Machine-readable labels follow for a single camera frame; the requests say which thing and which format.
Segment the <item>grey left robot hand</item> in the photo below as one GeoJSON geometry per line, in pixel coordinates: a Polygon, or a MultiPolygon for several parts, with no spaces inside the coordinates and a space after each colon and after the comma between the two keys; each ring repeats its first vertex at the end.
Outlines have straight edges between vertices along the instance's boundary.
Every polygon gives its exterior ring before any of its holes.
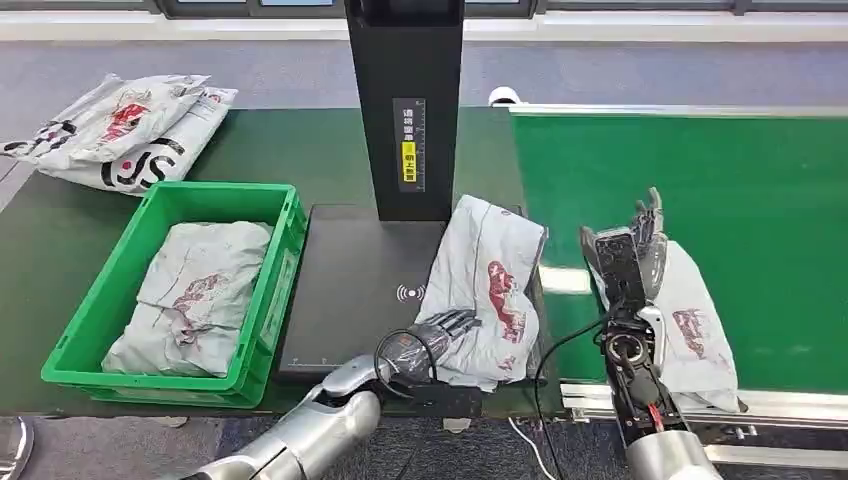
{"type": "Polygon", "coordinates": [[[454,309],[389,332],[375,349],[377,380],[384,385],[401,380],[413,383],[437,380],[438,361],[452,345],[481,324],[474,310],[454,309]]]}

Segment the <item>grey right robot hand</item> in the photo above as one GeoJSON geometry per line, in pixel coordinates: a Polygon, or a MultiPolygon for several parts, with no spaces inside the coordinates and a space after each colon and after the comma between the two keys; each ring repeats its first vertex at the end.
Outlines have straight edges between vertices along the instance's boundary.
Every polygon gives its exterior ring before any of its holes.
{"type": "Polygon", "coordinates": [[[594,231],[579,230],[582,255],[604,306],[635,314],[659,295],[667,261],[668,236],[657,188],[648,190],[650,202],[636,203],[626,226],[594,231]]]}

